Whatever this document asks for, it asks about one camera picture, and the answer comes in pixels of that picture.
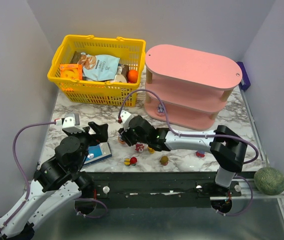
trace marble tabletop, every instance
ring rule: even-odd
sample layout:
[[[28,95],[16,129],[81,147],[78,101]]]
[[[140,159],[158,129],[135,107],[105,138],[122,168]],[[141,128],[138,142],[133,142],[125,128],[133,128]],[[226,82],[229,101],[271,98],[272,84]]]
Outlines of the marble tabletop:
[[[140,88],[145,86],[145,73],[142,74]],[[167,127],[163,121],[150,118],[144,110],[145,93],[138,94],[135,107],[125,107],[124,109],[135,115],[141,115],[149,121],[154,127]],[[79,113],[81,127],[87,125],[88,122],[96,122],[97,124],[108,124],[108,142],[112,151],[112,157],[103,161],[91,164],[83,169],[87,172],[188,172],[199,171],[209,172],[216,171],[219,164],[210,153],[206,153],[205,157],[199,158],[193,150],[173,150],[162,151],[150,154],[147,150],[137,153],[135,147],[129,147],[126,144],[120,144],[117,140],[118,130],[121,125],[115,121],[119,111],[118,106],[87,104],[71,102],[61,91],[58,93],[52,119],[62,118],[68,113]],[[218,114],[211,130],[216,129],[217,125],[226,125],[242,138],[249,140],[256,145],[252,127],[247,115],[245,104],[243,102],[238,87],[234,89],[228,99],[226,107]],[[187,128],[172,125],[177,130],[188,130]],[[51,125],[44,143],[39,166],[54,155],[54,149],[65,138],[61,126]],[[166,166],[160,164],[159,160],[166,155],[169,163]],[[255,152],[252,148],[247,148],[246,161],[253,158]],[[125,166],[124,159],[137,157],[136,166]],[[257,171],[264,167],[264,161],[258,158],[250,164],[243,167],[244,171]]]

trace yellow basket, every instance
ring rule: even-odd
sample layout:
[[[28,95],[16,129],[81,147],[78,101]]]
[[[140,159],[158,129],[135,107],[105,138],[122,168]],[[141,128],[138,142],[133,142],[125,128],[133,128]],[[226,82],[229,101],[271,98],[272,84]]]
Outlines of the yellow basket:
[[[72,102],[122,105],[125,97],[138,89],[145,64],[145,41],[130,38],[99,38],[93,35],[67,35],[57,49],[47,78],[55,83]],[[129,65],[130,70],[138,71],[137,83],[98,82],[67,79],[60,77],[60,64],[69,64],[74,52],[90,55],[107,54],[120,58],[121,64]],[[133,94],[125,103],[133,107],[137,94]]]

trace orange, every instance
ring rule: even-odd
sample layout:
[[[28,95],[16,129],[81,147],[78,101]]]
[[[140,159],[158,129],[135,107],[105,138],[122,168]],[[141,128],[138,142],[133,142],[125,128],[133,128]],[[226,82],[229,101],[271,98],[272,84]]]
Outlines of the orange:
[[[128,71],[127,79],[128,79],[128,81],[129,81],[130,83],[132,83],[132,84],[137,83],[138,71],[137,71],[137,70],[134,70],[134,69]]]

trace green ball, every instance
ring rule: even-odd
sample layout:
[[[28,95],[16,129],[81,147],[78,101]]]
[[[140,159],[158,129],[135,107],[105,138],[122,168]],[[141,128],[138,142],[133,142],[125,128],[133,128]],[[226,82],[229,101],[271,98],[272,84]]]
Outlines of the green ball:
[[[284,191],[284,174],[273,167],[264,167],[255,173],[254,183],[262,193],[278,195]]]

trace pink shelf top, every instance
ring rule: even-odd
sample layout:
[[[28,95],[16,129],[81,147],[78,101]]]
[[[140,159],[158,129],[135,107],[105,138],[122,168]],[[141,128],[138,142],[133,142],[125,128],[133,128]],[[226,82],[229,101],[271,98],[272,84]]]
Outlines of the pink shelf top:
[[[144,103],[145,111],[149,116],[157,120],[165,120],[165,116],[158,116],[156,114],[158,101],[152,99],[150,103]],[[180,125],[186,128],[194,130],[206,130],[209,129],[215,122],[209,118],[209,114],[180,107],[172,104],[165,104],[168,112],[169,121],[172,124]]]
[[[174,45],[157,45],[146,53],[153,73],[219,90],[230,90],[242,80],[241,68],[228,57]]]
[[[153,75],[152,83],[146,83],[145,88],[155,92],[166,103],[206,113],[219,112],[227,103],[227,101],[220,100],[223,94],[221,90],[194,86],[187,81],[176,81],[155,74]]]

